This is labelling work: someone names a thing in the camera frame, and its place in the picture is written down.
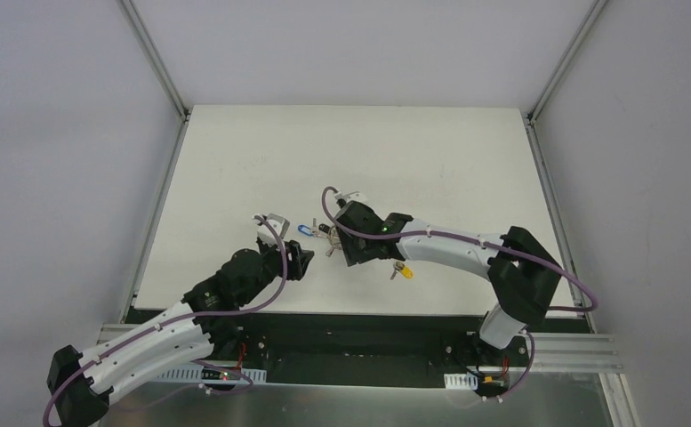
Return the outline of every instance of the white wall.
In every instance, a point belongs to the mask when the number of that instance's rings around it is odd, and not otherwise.
[[[115,1],[0,2],[0,426],[113,319],[177,128]]]
[[[614,1],[538,126],[646,426],[691,425],[691,1]]]
[[[529,110],[591,0],[138,0],[186,103]]]

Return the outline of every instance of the white work surface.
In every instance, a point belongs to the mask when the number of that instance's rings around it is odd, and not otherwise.
[[[257,213],[284,216],[286,239],[316,251],[306,277],[267,311],[483,315],[494,306],[491,285],[465,271],[409,262],[413,279],[390,280],[389,261],[348,268],[340,251],[327,258],[326,239],[297,230],[325,219],[326,185],[362,191],[382,218],[399,212],[481,233],[525,227],[559,261],[516,109],[199,105],[135,307],[166,308],[237,250],[255,248]],[[565,280],[553,304],[573,306]]]

